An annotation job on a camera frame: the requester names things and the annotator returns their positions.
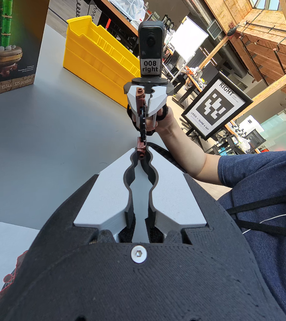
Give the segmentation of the dark bamboo toy set box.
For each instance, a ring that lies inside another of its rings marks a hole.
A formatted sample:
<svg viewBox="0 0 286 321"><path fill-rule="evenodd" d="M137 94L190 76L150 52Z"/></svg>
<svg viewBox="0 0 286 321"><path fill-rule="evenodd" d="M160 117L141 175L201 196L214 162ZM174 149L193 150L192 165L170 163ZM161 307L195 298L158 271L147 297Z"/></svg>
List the dark bamboo toy set box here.
<svg viewBox="0 0 286 321"><path fill-rule="evenodd" d="M49 0L0 0L0 93L34 83Z"/></svg>

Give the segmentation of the wooden workbench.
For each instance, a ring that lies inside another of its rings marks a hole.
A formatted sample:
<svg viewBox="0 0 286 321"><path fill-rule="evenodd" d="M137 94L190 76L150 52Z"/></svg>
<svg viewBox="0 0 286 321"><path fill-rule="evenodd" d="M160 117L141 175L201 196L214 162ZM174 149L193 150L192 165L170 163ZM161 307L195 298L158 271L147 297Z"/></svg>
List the wooden workbench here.
<svg viewBox="0 0 286 321"><path fill-rule="evenodd" d="M121 30L132 37L138 37L137 29L117 10L113 4L107 0L96 0L98 8L104 13L112 22L114 22Z"/></svg>

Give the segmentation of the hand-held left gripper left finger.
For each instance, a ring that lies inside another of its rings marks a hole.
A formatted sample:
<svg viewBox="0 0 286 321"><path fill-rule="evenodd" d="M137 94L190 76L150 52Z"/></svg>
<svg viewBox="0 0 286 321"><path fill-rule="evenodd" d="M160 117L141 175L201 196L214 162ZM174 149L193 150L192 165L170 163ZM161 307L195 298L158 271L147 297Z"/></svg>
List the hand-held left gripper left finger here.
<svg viewBox="0 0 286 321"><path fill-rule="evenodd" d="M132 148L102 170L74 225L109 230L114 238L124 228L130 228L134 219L130 185L135 180L137 149Z"/></svg>

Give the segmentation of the black framed marker sign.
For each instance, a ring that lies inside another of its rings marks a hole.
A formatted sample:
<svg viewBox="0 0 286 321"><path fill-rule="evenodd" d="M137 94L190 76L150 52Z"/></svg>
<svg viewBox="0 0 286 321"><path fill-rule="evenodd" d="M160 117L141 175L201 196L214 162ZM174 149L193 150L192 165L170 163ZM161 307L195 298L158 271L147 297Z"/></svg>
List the black framed marker sign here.
<svg viewBox="0 0 286 321"><path fill-rule="evenodd" d="M219 72L181 116L207 140L251 103L247 94Z"/></svg>

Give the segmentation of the grey desk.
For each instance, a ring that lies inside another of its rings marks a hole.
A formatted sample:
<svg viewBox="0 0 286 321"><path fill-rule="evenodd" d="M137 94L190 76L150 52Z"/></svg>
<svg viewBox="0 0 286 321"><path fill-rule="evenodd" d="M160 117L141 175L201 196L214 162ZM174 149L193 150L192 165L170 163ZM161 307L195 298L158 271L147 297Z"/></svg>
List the grey desk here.
<svg viewBox="0 0 286 321"><path fill-rule="evenodd" d="M0 222L40 229L137 145L126 109L63 68L64 51L45 25L34 84L0 94Z"/></svg>

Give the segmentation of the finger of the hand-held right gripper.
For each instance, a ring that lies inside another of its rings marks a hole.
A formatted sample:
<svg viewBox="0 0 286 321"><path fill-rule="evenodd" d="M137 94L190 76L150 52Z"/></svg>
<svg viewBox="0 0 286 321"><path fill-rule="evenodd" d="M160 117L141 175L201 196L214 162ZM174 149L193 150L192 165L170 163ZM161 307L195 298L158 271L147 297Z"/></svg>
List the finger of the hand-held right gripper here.
<svg viewBox="0 0 286 321"><path fill-rule="evenodd" d="M136 94L137 88L143 89L143 93L145 96L145 87L144 86L131 86L128 91L128 116L132 120L134 127L136 129L140 129L138 126L140 125L140 107L137 111L137 103L136 103Z"/></svg>
<svg viewBox="0 0 286 321"><path fill-rule="evenodd" d="M151 87L151 94L148 100L147 124L148 127L156 126L157 112L165 105L167 100L166 86Z"/></svg>

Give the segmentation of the yellow plastic bin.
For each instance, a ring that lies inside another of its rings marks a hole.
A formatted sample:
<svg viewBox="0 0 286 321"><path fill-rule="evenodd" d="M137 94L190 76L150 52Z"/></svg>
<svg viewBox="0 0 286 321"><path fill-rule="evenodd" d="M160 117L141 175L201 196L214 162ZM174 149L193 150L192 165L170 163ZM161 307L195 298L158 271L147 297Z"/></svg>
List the yellow plastic bin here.
<svg viewBox="0 0 286 321"><path fill-rule="evenodd" d="M123 107L123 86L140 76L140 62L91 16L67 20L63 67Z"/></svg>

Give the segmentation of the white air vent grille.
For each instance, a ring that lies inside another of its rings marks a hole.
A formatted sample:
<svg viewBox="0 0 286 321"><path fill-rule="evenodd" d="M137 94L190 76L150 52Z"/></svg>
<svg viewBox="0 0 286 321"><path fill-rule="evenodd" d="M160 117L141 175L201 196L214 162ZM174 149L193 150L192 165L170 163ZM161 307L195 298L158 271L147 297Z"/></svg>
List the white air vent grille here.
<svg viewBox="0 0 286 321"><path fill-rule="evenodd" d="M217 37L221 34L222 28L217 20L213 20L207 27L207 32L212 37L213 40L216 40Z"/></svg>

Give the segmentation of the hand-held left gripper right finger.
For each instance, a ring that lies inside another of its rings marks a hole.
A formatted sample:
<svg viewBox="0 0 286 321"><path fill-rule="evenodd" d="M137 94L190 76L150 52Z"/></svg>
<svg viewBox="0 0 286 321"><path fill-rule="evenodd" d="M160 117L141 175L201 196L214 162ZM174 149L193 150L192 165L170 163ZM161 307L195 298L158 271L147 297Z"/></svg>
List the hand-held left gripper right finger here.
<svg viewBox="0 0 286 321"><path fill-rule="evenodd" d="M149 239L207 225L185 174L152 147L146 147L145 173L152 184L145 219Z"/></svg>

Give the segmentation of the white board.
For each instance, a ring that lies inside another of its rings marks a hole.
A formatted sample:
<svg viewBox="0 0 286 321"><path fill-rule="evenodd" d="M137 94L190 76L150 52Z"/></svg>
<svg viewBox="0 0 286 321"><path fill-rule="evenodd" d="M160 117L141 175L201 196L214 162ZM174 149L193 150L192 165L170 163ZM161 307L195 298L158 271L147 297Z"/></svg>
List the white board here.
<svg viewBox="0 0 286 321"><path fill-rule="evenodd" d="M185 62L188 63L208 36L209 34L207 32L186 16L169 43Z"/></svg>

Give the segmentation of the clear plastic container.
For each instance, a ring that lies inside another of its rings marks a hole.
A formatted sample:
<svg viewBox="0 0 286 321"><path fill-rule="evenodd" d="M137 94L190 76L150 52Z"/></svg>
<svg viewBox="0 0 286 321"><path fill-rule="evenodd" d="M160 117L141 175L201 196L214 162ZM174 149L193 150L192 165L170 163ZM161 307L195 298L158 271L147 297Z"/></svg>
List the clear plastic container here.
<svg viewBox="0 0 286 321"><path fill-rule="evenodd" d="M109 0L130 21L143 22L145 9L143 0Z"/></svg>

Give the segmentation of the person's right forearm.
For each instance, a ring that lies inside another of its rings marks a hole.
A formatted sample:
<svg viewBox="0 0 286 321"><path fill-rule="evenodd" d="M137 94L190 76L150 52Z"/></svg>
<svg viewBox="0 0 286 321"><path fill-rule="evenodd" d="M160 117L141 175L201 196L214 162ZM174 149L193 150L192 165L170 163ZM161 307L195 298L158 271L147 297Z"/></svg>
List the person's right forearm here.
<svg viewBox="0 0 286 321"><path fill-rule="evenodd" d="M176 121L168 126L158 123L156 131L175 161L194 179L222 185L218 175L220 156L205 153L181 130Z"/></svg>

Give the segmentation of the round black toy brick plate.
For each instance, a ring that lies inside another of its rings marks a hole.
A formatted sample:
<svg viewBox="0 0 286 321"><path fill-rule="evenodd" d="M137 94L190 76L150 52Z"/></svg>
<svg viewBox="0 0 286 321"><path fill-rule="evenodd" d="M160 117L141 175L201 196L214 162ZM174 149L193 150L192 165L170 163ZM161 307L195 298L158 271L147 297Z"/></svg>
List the round black toy brick plate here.
<svg viewBox="0 0 286 321"><path fill-rule="evenodd" d="M140 136L137 139L137 155L138 159L144 159L146 155L146 143L147 143L147 120L146 120L146 99L145 90L143 88L136 88L136 107L138 120L136 121L139 125Z"/></svg>

